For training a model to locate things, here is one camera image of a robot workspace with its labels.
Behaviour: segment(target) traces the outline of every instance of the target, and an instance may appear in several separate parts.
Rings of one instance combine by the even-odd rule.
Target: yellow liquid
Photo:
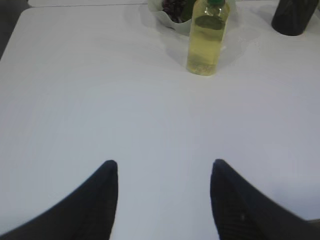
[[[187,69],[194,74],[209,76],[215,73],[219,61],[229,6],[226,4],[218,10],[214,9],[213,12],[218,13],[217,15],[201,15],[202,10],[196,10],[199,8],[197,4],[201,4],[198,1],[193,9],[192,18],[195,19],[192,19],[190,31]]]

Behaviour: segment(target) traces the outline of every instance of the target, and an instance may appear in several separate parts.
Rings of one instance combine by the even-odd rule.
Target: table surface
[[[24,11],[0,62],[0,233],[108,159],[119,167],[112,240],[218,240],[216,158],[320,217],[320,20],[284,36],[275,8],[237,2],[210,77],[186,71],[188,37],[146,5]]]
[[[146,4],[147,0],[29,0],[31,7],[68,7]]]

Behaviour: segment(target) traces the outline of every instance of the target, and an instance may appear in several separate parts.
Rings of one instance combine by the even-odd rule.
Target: grape
[[[175,23],[182,23],[180,16],[186,5],[187,0],[163,0],[162,10]]]

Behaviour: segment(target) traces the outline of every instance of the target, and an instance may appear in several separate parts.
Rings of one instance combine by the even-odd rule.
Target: green bottle cap
[[[209,4],[222,4],[225,0],[208,0]]]

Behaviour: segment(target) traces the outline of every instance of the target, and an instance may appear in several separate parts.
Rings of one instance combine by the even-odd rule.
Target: black cup
[[[318,4],[319,0],[280,0],[272,19],[272,27],[284,35],[300,35]]]

